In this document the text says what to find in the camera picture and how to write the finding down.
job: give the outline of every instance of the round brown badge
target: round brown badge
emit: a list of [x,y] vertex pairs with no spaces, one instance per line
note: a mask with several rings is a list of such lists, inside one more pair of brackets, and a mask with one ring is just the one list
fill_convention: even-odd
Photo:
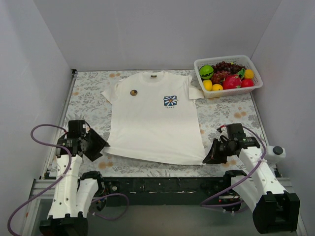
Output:
[[131,90],[130,91],[130,95],[131,96],[136,96],[138,94],[138,91],[137,90]]

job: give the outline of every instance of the floral tablecloth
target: floral tablecloth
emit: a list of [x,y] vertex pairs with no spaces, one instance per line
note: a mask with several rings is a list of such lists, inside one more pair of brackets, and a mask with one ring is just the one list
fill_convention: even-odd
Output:
[[[168,70],[170,73],[192,75],[192,84],[201,89],[194,70]],[[78,72],[64,127],[72,119],[86,120],[103,138],[109,137],[112,105],[101,95],[107,86],[140,71],[91,71]],[[263,133],[250,94],[221,98],[198,99],[196,101],[200,134],[206,153],[210,150],[213,138],[219,133],[216,129],[222,124],[242,123],[255,131],[263,140]],[[233,156],[226,164],[200,166],[170,165],[114,156],[102,152],[95,162],[83,158],[80,174],[98,170],[105,177],[221,177],[227,170],[244,170],[244,164]],[[49,176],[56,176],[56,159],[49,167]]]

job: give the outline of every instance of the white wall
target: white wall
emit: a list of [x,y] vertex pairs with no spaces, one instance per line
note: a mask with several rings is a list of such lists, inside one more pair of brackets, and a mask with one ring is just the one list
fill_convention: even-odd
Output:
[[[0,0],[0,235],[11,212],[28,199],[47,148],[30,138],[56,123],[71,71],[32,0]],[[36,136],[50,141],[52,132]],[[15,217],[19,232],[25,212]]]
[[269,142],[286,148],[278,165],[301,200],[315,235],[315,2],[283,0],[252,60],[264,86],[254,95]]
[[281,0],[34,0],[78,70],[187,69],[252,56]]

